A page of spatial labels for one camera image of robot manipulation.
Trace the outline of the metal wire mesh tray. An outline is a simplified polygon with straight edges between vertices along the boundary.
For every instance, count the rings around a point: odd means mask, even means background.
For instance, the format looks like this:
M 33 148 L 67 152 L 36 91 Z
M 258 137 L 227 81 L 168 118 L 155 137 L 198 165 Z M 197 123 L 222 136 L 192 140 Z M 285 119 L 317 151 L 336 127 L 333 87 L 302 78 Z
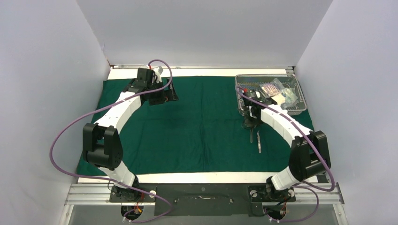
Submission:
M 307 109 L 307 105 L 304 99 L 303 92 L 301 90 L 301 86 L 297 80 L 297 78 L 293 75 L 277 75 L 277 74 L 245 74 L 245 75 L 237 75 L 235 77 L 235 85 L 242 88 L 240 92 L 244 92 L 244 90 L 257 90 L 261 94 L 262 101 L 265 102 L 267 97 L 261 91 L 260 85 L 264 83 L 270 83 L 275 78 L 279 79 L 284 88 L 292 88 L 295 90 L 296 95 L 298 96 L 298 103 L 294 107 L 287 108 L 288 114 L 290 116 L 295 116 L 301 114 L 303 111 Z

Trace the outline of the dark green surgical cloth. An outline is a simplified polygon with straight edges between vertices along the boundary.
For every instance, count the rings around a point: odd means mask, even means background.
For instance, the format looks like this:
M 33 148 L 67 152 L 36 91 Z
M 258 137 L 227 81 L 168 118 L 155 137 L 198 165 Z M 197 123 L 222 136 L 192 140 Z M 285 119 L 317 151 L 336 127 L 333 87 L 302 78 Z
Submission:
M 144 103 L 122 128 L 123 162 L 131 172 L 279 172 L 288 165 L 290 146 L 270 126 L 255 129 L 250 143 L 234 77 L 175 77 L 173 85 L 178 101 Z

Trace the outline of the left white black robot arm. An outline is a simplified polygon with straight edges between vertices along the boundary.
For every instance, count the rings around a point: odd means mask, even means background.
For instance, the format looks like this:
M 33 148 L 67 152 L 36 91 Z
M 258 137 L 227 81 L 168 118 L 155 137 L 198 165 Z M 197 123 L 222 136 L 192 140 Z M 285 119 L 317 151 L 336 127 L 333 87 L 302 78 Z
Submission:
M 142 194 L 138 177 L 123 162 L 123 148 L 120 132 L 131 115 L 144 102 L 159 105 L 177 101 L 178 96 L 170 79 L 164 84 L 162 67 L 139 68 L 122 90 L 117 105 L 112 106 L 100 119 L 83 127 L 83 159 L 99 168 L 114 180 L 113 193 L 129 202 L 137 201 Z

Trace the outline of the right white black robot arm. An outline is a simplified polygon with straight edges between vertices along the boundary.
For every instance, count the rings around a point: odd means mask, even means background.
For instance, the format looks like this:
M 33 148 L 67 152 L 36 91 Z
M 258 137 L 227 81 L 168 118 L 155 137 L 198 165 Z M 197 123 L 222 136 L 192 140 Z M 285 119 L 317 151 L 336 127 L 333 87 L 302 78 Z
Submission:
M 243 107 L 243 114 L 247 126 L 269 125 L 291 148 L 287 167 L 267 178 L 268 199 L 276 201 L 291 187 L 324 172 L 332 177 L 328 141 L 322 131 L 301 125 L 279 105 L 251 104 Z

